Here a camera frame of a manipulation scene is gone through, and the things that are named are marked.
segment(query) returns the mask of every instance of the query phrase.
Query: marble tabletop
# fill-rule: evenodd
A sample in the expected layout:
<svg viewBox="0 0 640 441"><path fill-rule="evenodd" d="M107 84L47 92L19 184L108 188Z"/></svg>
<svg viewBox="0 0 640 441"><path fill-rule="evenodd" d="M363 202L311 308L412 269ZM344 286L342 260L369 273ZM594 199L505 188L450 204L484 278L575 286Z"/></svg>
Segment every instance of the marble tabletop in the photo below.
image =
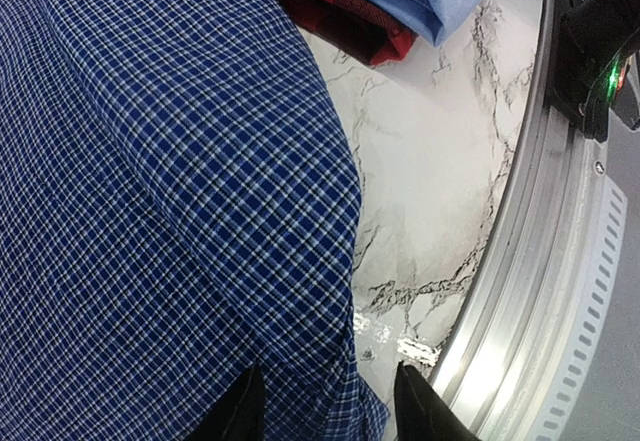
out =
<svg viewBox="0 0 640 441"><path fill-rule="evenodd" d="M507 182L542 0L483 0L442 46L367 68L303 33L356 160L359 370L393 410L399 361L425 376L462 308ZM389 423L386 438L395 438Z"/></svg>

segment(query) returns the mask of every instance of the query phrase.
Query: checkered cloth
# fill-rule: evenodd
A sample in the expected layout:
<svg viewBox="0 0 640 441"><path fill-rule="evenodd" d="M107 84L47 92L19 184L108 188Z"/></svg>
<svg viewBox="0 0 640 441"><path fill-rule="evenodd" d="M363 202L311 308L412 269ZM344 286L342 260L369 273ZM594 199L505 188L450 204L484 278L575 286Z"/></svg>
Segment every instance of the checkered cloth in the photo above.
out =
<svg viewBox="0 0 640 441"><path fill-rule="evenodd" d="M182 439L254 363L267 439L379 439L359 204L275 0L0 0L0 439Z"/></svg>
<svg viewBox="0 0 640 441"><path fill-rule="evenodd" d="M364 64L402 61L416 34L368 0L278 0L291 19Z"/></svg>

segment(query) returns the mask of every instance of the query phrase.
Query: gray surface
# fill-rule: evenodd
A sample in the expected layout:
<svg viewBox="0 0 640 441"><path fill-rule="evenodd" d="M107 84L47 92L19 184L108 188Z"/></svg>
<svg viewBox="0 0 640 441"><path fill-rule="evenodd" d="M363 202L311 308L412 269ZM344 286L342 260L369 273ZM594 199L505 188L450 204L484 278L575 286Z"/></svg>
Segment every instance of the gray surface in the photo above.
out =
<svg viewBox="0 0 640 441"><path fill-rule="evenodd" d="M612 121L608 174L629 208L611 306L561 441L640 439L640 133Z"/></svg>

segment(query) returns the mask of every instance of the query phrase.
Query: red and black plaid fabric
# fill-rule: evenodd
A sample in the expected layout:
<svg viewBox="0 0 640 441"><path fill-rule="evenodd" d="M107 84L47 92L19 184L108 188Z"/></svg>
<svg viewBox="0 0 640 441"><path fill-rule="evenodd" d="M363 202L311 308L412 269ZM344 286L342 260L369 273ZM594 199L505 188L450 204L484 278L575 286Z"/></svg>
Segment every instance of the red and black plaid fabric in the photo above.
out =
<svg viewBox="0 0 640 441"><path fill-rule="evenodd" d="M367 0L278 0L293 21L368 65L405 58L416 34Z"/></svg>

